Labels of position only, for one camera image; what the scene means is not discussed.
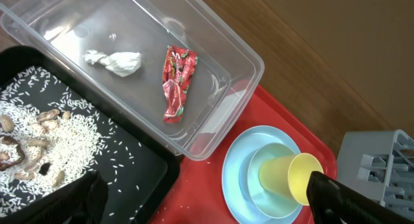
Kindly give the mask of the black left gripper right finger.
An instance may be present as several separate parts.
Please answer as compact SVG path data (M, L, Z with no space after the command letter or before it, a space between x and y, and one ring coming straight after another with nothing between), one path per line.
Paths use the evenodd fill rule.
M315 224L413 224L317 171L310 174L307 199Z

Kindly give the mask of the red strawberry cake wrapper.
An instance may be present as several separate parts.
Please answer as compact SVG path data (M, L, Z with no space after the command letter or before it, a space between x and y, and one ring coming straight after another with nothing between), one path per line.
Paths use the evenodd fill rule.
M162 88L167 102L163 116L165 123L175 124L181 121L197 62L196 52L168 45L162 71Z

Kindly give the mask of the white napkin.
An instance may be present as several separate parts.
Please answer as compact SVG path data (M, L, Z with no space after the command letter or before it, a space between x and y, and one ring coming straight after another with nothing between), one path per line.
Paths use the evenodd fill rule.
M135 73L142 64L142 54L139 52L115 52L107 55L97 50L88 50L83 55L83 59L91 65L99 63L108 71L121 77Z

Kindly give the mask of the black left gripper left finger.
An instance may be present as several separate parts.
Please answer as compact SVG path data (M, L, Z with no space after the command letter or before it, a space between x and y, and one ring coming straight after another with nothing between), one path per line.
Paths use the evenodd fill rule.
M28 207L1 218L1 224L98 224L108 197L109 188L100 173L88 172Z

